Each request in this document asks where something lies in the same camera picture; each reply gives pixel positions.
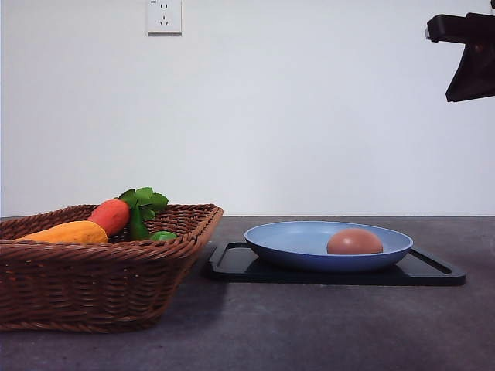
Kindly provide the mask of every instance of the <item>gray countertop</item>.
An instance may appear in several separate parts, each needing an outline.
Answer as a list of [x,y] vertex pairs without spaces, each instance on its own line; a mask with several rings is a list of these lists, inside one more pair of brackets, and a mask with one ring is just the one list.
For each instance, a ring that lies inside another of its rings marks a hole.
[[[399,230],[466,271],[466,284],[251,284],[200,274],[215,247],[283,220]],[[225,216],[155,327],[0,333],[0,371],[48,369],[495,369],[495,217]]]

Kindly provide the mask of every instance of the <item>blue bowl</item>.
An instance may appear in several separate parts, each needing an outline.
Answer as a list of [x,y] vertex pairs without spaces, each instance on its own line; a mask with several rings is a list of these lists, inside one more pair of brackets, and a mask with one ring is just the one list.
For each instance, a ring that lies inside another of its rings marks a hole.
[[[328,254],[330,237],[346,228],[375,233],[384,251],[376,254]],[[375,271],[400,261],[411,249],[412,238],[403,233],[355,223],[297,221],[256,226],[244,234],[247,245],[261,258],[303,271]]]

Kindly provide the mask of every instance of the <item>black tray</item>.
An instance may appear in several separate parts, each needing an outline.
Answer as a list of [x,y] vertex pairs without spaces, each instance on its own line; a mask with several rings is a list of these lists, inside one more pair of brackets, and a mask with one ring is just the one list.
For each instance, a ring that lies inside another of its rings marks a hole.
[[262,260],[246,243],[218,247],[204,267],[207,277],[229,282],[293,284],[378,284],[386,286],[459,286],[466,273],[413,247],[392,267],[352,274],[297,271]]

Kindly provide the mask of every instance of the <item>brown egg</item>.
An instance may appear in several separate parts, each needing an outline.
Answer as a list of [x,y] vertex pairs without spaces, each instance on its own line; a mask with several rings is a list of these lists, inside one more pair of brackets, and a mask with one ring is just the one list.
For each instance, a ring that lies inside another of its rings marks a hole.
[[378,236],[361,228],[347,228],[335,233],[328,244],[328,254],[374,254],[384,250]]

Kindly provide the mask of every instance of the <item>electrical outlet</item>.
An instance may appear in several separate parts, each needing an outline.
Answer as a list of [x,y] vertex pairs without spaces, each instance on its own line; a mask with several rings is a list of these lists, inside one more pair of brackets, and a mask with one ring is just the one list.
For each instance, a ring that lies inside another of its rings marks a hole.
[[148,0],[148,34],[182,34],[182,3],[182,0]]

